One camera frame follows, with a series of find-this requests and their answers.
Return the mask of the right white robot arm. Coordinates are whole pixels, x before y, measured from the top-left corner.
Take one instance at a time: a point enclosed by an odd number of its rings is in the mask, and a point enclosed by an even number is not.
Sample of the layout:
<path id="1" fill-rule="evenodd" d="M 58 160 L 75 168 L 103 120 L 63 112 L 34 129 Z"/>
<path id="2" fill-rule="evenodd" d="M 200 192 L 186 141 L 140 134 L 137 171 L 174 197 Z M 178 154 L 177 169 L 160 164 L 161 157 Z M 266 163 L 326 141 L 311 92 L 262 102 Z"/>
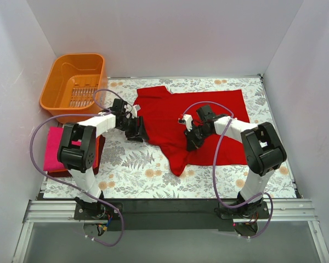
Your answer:
<path id="1" fill-rule="evenodd" d="M 287 159 L 285 148 L 274 128 L 269 122 L 252 124 L 234 117 L 233 112 L 215 114 L 211 108 L 213 103 L 206 101 L 196 113 L 200 118 L 199 124 L 194 123 L 192 115 L 183 113 L 178 120 L 184 124 L 186 149 L 198 150 L 206 138 L 213 134 L 231 138 L 242 144 L 245 159 L 249 167 L 244 187 L 238 192 L 236 201 L 228 205 L 218 198 L 220 211 L 224 214 L 251 217 L 262 206 L 265 187 L 269 179 Z"/>

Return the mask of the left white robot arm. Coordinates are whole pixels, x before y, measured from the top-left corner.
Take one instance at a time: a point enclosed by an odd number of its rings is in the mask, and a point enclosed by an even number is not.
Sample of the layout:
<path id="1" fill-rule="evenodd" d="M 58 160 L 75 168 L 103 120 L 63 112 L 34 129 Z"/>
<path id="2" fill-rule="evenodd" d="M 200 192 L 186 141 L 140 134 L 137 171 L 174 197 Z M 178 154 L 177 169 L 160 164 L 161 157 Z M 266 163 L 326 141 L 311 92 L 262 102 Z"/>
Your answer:
<path id="1" fill-rule="evenodd" d="M 96 159 L 97 138 L 111 129 L 123 131 L 127 140 L 144 142 L 149 139 L 143 117 L 138 116 L 139 105 L 131 106 L 123 99 L 115 99 L 110 108 L 78 123 L 66 123 L 60 140 L 57 159 L 72 175 L 82 192 L 75 201 L 93 219 L 105 215 L 106 206 L 100 202 L 102 190 L 95 180 L 93 163 Z"/>

